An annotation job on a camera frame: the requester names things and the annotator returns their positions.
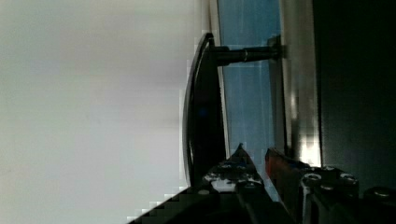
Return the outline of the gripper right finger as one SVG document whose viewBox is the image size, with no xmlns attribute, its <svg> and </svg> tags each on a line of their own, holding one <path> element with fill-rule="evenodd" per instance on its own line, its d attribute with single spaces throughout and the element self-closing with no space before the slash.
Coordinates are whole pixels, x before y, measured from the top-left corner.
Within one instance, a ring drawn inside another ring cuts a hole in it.
<svg viewBox="0 0 396 224">
<path fill-rule="evenodd" d="M 270 148 L 265 171 L 297 224 L 359 224 L 359 181 L 330 166 L 314 167 Z"/>
</svg>

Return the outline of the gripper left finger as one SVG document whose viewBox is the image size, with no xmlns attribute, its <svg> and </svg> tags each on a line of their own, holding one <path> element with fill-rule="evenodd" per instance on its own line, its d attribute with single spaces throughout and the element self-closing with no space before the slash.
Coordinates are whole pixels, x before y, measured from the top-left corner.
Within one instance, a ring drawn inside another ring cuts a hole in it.
<svg viewBox="0 0 396 224">
<path fill-rule="evenodd" d="M 238 184 L 263 185 L 263 180 L 242 143 L 229 159 L 221 161 L 202 177 L 202 186 L 218 193 L 235 192 Z"/>
</svg>

